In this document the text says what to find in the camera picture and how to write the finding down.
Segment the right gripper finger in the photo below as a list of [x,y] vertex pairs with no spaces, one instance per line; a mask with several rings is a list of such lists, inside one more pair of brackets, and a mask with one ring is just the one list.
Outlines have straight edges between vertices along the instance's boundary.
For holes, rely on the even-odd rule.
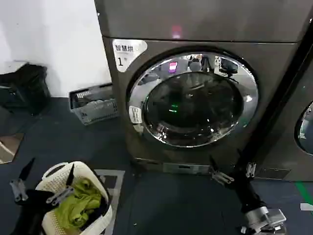
[[211,177],[218,183],[232,183],[234,182],[234,178],[224,174],[221,172],[213,159],[213,157],[210,155],[209,156],[210,162],[211,162],[211,168],[212,168],[212,173]]
[[242,150],[237,149],[237,152],[239,154],[239,159],[237,161],[237,168],[240,171],[243,171],[247,178],[254,178],[255,170],[256,170],[256,163],[250,161],[249,156],[247,154],[244,154]]

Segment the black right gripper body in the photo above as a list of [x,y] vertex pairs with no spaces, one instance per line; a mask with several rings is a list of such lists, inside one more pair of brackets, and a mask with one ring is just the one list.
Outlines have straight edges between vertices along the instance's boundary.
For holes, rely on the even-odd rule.
[[242,213],[248,213],[266,205],[252,187],[252,178],[248,178],[245,172],[241,170],[233,171],[231,177],[234,179],[231,183],[231,189],[236,192],[242,204]]

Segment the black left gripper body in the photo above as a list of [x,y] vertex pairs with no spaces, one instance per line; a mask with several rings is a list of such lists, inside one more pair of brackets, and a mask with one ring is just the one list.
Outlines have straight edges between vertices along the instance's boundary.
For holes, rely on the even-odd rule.
[[15,203],[21,207],[18,221],[15,225],[16,235],[40,235],[43,232],[42,221],[45,214],[53,210],[47,199],[54,196],[53,192],[27,189],[27,199],[22,199],[22,194],[15,192]]

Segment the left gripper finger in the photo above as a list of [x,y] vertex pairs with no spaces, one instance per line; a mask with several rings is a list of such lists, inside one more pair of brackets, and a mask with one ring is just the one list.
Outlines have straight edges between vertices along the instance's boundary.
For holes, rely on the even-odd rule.
[[53,196],[47,198],[47,204],[60,204],[64,199],[74,193],[74,188],[71,186],[74,179],[74,164],[71,167],[69,175],[66,181],[66,187],[59,193],[54,194]]
[[11,180],[9,183],[14,194],[15,201],[26,201],[28,199],[24,182],[32,169],[34,161],[35,158],[32,158],[30,162],[21,170],[19,177]]

